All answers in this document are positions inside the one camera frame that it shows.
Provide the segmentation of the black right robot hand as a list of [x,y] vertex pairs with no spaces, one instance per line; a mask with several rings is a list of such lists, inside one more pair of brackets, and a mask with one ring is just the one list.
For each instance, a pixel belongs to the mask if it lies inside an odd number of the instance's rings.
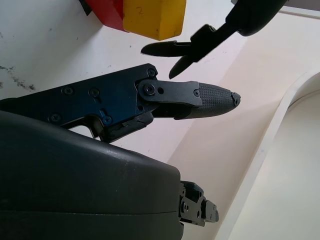
[[219,213],[174,166],[113,142],[155,118],[208,118],[239,94],[143,64],[0,102],[3,240],[180,240]]

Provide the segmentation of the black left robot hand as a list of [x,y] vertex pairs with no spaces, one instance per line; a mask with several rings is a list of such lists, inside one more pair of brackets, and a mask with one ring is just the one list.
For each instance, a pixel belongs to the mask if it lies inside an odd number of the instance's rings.
[[181,74],[199,62],[234,33],[244,37],[264,28],[285,5],[285,0],[235,0],[234,7],[218,29],[209,24],[195,32],[189,42],[165,41],[144,46],[141,53],[155,57],[180,57],[169,72],[169,78]]

